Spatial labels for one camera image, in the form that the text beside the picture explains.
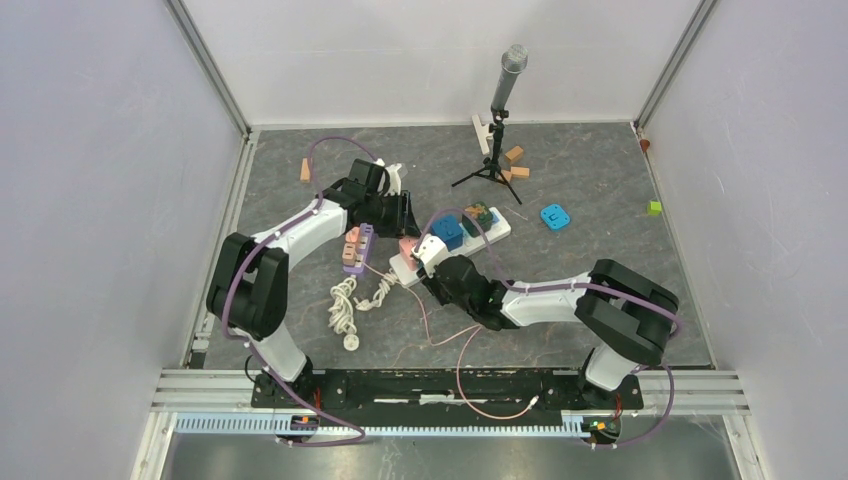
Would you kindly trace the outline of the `pink cube socket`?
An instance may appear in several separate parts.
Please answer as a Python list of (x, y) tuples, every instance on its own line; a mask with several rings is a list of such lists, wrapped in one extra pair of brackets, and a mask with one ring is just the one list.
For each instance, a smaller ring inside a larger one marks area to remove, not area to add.
[(419, 269), (419, 262), (413, 256), (413, 250), (416, 247), (418, 240), (418, 237), (404, 237), (398, 242), (401, 259), (406, 267), (412, 272), (416, 272)]

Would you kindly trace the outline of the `purple USB power strip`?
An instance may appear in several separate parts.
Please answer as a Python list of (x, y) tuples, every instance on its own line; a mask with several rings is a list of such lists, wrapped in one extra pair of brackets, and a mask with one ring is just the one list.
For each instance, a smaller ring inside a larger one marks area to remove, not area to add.
[(370, 256), (372, 246), (377, 239), (374, 227), (371, 224), (361, 223), (358, 226), (361, 229), (361, 236), (359, 243), (357, 244), (360, 255), (359, 262), (353, 268), (345, 267), (342, 263), (342, 271), (354, 276), (360, 276), (366, 270), (366, 264)]

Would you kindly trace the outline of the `pink charger plug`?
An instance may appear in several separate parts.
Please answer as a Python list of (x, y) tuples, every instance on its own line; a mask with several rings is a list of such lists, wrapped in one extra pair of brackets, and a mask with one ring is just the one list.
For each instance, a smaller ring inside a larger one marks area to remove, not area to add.
[(357, 245), (359, 243), (359, 239), (361, 236), (361, 229), (359, 226), (354, 226), (345, 234), (345, 242), (347, 244)]

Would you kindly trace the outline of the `blue cube socket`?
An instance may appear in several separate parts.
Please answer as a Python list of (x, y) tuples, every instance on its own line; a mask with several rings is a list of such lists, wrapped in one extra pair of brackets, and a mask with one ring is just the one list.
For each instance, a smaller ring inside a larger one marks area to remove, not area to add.
[(430, 233), (438, 237), (449, 251), (461, 248), (465, 231), (460, 221), (453, 215), (444, 215), (436, 219), (430, 227)]

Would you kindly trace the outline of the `brown charger plug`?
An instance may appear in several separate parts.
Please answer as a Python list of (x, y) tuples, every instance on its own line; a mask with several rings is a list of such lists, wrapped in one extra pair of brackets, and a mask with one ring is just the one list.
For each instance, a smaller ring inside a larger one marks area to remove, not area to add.
[(346, 242), (342, 250), (342, 263), (345, 267), (353, 268), (359, 262), (360, 255), (358, 245)]

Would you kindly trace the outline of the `white multicolour power strip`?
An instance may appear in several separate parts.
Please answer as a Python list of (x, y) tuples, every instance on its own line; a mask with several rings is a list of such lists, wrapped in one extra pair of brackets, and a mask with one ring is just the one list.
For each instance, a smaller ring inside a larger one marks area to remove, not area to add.
[[(512, 233), (510, 223), (497, 208), (491, 207), (490, 213), (493, 216), (491, 228), (476, 237), (472, 236), (468, 228), (461, 225), (458, 220), (442, 221), (438, 218), (432, 228), (438, 231), (438, 238), (445, 244), (446, 255), (470, 256), (485, 248), (485, 240), (494, 244), (508, 237)], [(420, 281), (418, 276), (420, 267), (413, 263), (413, 257), (410, 253), (415, 242), (416, 240), (413, 240), (409, 248), (401, 248), (400, 252), (389, 260), (391, 271), (405, 287), (411, 287)]]

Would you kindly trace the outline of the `dark green cube socket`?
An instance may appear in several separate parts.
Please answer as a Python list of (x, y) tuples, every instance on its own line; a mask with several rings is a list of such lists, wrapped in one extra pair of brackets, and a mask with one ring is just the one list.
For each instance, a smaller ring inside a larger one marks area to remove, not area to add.
[(488, 205), (478, 201), (464, 208), (461, 225), (471, 238), (477, 238), (492, 228), (494, 219), (495, 216)]

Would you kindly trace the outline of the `blue adapter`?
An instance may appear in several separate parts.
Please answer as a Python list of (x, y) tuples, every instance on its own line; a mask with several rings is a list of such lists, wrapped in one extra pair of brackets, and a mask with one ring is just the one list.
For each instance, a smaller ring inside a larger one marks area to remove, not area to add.
[(542, 208), (540, 218), (547, 228), (553, 232), (560, 231), (571, 223), (571, 216), (557, 203)]

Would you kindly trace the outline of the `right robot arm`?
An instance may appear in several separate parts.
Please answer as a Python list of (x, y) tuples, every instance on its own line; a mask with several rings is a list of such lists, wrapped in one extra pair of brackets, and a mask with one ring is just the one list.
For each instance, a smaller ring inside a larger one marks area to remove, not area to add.
[(591, 408), (612, 401), (626, 376), (661, 364), (680, 329), (679, 299), (626, 266), (602, 259), (587, 273), (550, 282), (490, 280), (463, 255), (422, 264), (418, 278), (443, 305), (460, 308), (500, 331), (539, 323), (581, 323), (600, 341), (581, 369), (580, 400)]

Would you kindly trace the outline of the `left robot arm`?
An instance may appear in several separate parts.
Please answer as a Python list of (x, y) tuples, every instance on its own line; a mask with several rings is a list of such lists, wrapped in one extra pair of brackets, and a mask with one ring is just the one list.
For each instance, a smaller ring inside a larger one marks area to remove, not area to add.
[(313, 364), (284, 324), (289, 274), (325, 243), (367, 224), (380, 238), (417, 237), (412, 197), (398, 164), (357, 159), (347, 176), (317, 194), (295, 216), (252, 236), (228, 235), (220, 249), (206, 308), (229, 339), (245, 344), (290, 407), (313, 397)]

